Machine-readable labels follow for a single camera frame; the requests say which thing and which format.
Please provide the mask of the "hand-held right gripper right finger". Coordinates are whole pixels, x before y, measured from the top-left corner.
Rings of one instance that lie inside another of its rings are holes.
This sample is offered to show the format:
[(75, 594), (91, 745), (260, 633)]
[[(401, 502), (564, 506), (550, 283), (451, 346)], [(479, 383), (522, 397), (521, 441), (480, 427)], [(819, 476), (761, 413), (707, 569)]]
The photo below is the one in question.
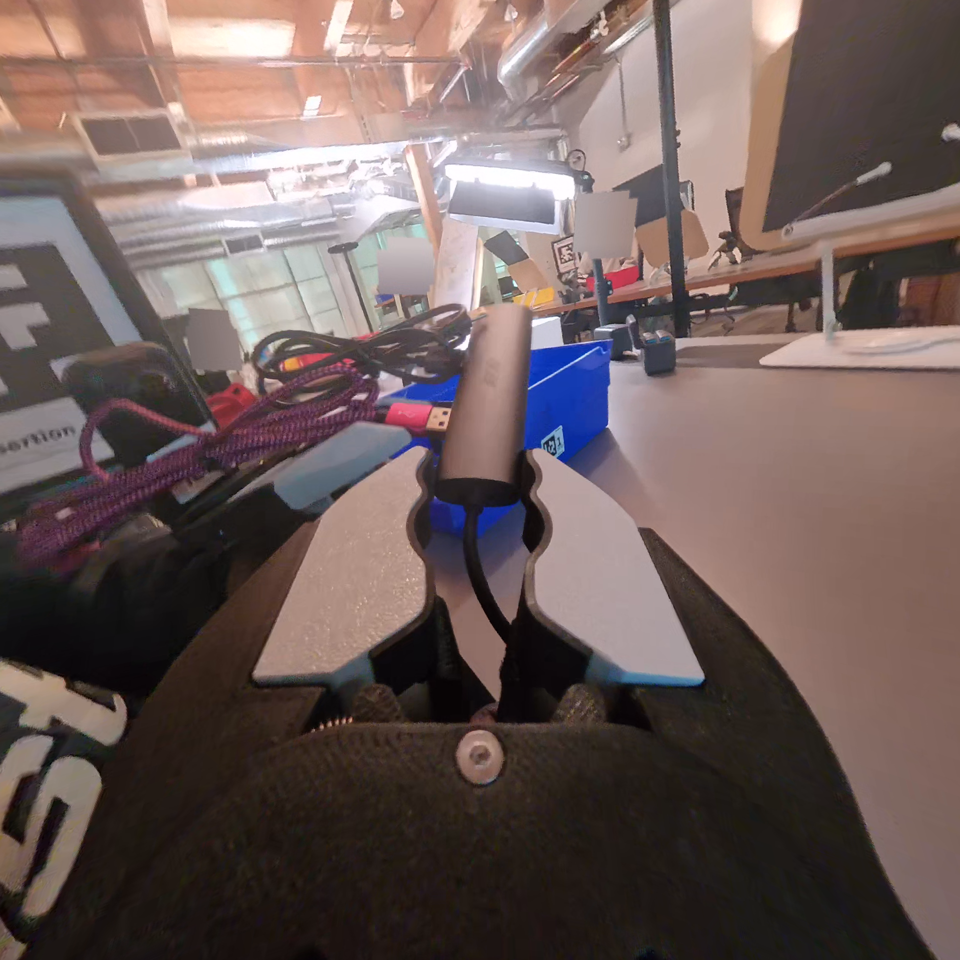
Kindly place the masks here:
[(525, 456), (527, 682), (701, 686), (704, 670), (630, 514), (545, 450)]

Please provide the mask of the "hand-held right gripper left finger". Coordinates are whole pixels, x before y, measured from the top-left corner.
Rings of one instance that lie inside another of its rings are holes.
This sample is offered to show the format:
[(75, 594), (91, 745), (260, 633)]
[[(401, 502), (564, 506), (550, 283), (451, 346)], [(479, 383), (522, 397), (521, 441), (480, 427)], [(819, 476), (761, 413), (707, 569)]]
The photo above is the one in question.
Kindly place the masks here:
[(387, 684), (384, 657), (436, 597), (417, 532), (433, 454), (413, 447), (348, 489), (320, 518), (270, 629), (259, 687)]

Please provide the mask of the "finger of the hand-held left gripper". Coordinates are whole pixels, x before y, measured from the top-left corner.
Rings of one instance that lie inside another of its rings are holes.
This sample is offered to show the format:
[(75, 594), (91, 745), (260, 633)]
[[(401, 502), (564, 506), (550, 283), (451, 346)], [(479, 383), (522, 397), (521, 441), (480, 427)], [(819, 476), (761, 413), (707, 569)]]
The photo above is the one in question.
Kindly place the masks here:
[(184, 480), (173, 486), (177, 505), (199, 505), (204, 498), (229, 498), (276, 466), (291, 458), (290, 453), (274, 453), (257, 461), (244, 462), (231, 470), (210, 471), (203, 476)]
[(356, 422), (285, 462), (273, 478), (273, 493), (287, 508), (315, 517), (412, 442), (404, 428)]

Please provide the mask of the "dark grey usb hub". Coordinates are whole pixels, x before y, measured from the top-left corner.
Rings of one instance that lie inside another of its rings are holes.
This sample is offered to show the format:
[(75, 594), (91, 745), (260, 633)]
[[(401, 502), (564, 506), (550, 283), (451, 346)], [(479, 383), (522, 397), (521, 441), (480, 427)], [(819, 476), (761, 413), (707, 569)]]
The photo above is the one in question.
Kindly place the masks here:
[(439, 500), (464, 511), (466, 573), (487, 621), (504, 643), (510, 642), (512, 624), (483, 568), (479, 522), (486, 510), (511, 507), (521, 499), (531, 353), (528, 308), (499, 304), (474, 320), (435, 486)]

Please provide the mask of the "blue plastic bin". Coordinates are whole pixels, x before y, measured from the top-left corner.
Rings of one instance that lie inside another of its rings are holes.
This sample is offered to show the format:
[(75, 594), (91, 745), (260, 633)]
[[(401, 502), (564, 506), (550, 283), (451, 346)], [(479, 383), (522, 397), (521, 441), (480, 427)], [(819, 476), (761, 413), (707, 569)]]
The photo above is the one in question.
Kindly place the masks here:
[[(542, 448), (561, 462), (584, 449), (609, 424), (611, 347), (601, 342), (545, 347), (532, 351), (525, 447)], [(404, 387), (387, 400), (450, 405), (459, 377), (443, 383)], [(482, 536), (516, 507), (486, 508), (479, 518)], [(434, 534), (460, 536), (465, 511), (434, 498), (429, 508)]]

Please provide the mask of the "person's left forearm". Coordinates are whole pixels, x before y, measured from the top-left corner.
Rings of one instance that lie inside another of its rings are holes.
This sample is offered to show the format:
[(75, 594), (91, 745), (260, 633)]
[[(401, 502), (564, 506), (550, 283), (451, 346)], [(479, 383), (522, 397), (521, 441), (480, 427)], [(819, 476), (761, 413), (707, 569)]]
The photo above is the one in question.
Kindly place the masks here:
[(224, 604), (233, 565), (147, 514), (65, 573), (27, 568), (12, 531), (1, 543), (2, 659), (137, 698)]

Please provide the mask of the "red bag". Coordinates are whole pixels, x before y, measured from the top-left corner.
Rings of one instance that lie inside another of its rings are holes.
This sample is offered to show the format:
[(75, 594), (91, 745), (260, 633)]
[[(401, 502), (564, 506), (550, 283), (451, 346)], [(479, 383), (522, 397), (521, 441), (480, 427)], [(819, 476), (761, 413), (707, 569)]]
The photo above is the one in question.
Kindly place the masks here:
[(222, 429), (234, 423), (258, 400), (258, 395), (243, 384), (230, 382), (222, 390), (211, 393), (206, 403), (217, 429)]

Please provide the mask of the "black floor lamp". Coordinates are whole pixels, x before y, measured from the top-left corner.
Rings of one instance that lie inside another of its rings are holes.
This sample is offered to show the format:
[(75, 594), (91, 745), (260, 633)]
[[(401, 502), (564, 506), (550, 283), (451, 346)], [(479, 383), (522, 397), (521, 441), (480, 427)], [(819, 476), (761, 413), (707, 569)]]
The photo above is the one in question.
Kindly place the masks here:
[(365, 288), (361, 283), (359, 271), (355, 265), (355, 252), (359, 247), (359, 241), (351, 239), (344, 242), (328, 245), (327, 252), (333, 258), (334, 265), (342, 268), (342, 272), (349, 278), (349, 284), (353, 291), (353, 298), (356, 306), (359, 308), (366, 326), (366, 333), (363, 336), (372, 336), (377, 332), (374, 319), (368, 306)]

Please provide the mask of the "studio light panel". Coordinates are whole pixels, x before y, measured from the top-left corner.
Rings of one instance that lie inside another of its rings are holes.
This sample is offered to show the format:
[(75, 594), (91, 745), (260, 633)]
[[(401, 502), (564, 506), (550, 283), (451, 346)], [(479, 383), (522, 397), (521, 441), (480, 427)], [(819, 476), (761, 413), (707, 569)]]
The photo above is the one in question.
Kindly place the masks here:
[(559, 236), (579, 174), (558, 162), (468, 158), (446, 162), (447, 215), (475, 227)]

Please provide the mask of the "long wooden desk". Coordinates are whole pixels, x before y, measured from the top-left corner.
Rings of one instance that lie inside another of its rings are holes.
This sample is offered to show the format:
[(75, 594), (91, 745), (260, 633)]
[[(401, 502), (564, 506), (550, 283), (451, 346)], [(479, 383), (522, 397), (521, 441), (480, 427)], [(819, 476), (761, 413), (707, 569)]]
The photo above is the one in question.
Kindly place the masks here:
[[(710, 290), (742, 282), (753, 282), (775, 277), (786, 277), (816, 270), (819, 267), (822, 242), (831, 246), (834, 258), (856, 258), (875, 255), (906, 247), (955, 240), (959, 236), (959, 214), (942, 215), (893, 222), (858, 231), (846, 231), (804, 246), (785, 246), (761, 253), (745, 263), (716, 267), (690, 273), (685, 278), (688, 292)], [(608, 303), (625, 304), (668, 296), (670, 277), (654, 281), (641, 280), (614, 289)]]

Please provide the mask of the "white stand with swab sticks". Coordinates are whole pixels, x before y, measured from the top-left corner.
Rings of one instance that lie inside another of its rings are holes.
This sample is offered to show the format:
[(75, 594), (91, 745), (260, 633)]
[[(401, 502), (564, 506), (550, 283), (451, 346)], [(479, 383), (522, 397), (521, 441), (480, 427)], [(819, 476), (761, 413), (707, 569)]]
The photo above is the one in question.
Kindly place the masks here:
[(914, 326), (845, 330), (834, 306), (835, 250), (841, 226), (879, 227), (918, 219), (923, 214), (958, 213), (959, 185), (954, 183), (908, 198), (869, 207), (823, 214), (830, 202), (851, 190), (888, 177), (883, 161), (803, 210), (781, 229), (783, 239), (814, 239), (820, 264), (822, 331), (786, 343), (759, 359), (771, 369), (876, 371), (958, 371), (958, 326)]

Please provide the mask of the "person's black printed shirt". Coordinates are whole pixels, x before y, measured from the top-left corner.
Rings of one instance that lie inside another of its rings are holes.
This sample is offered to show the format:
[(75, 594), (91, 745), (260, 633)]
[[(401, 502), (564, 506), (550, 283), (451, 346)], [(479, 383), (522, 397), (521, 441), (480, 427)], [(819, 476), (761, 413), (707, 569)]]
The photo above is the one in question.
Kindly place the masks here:
[(73, 872), (130, 725), (112, 690), (1, 661), (1, 957), (20, 958)]

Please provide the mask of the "black light stand pole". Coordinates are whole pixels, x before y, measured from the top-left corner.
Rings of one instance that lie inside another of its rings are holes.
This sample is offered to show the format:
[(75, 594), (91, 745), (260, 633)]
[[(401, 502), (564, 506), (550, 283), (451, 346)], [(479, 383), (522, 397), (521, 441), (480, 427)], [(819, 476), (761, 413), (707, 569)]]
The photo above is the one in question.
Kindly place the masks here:
[(683, 244), (683, 205), (679, 176), (679, 129), (676, 115), (674, 60), (669, 1), (653, 1), (654, 49), (661, 135), (663, 198), (671, 278), (675, 336), (690, 336), (690, 296)]

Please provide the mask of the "silver ventilation duct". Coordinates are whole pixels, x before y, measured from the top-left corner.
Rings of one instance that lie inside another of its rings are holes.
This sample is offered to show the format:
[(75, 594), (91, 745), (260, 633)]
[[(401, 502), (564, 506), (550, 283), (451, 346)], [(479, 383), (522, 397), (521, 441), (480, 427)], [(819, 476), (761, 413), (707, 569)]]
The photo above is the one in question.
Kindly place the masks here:
[(497, 80), (521, 103), (609, 50), (618, 50), (651, 21), (652, 2), (546, 1), (504, 48)]

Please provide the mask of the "black board with wooden frame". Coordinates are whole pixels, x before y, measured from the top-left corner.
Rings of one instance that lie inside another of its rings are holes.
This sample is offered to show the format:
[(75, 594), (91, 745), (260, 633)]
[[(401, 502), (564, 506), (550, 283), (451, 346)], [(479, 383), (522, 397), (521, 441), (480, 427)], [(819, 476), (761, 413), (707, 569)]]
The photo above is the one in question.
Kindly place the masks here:
[(957, 218), (958, 110), (957, 1), (801, 2), (753, 90), (747, 244)]

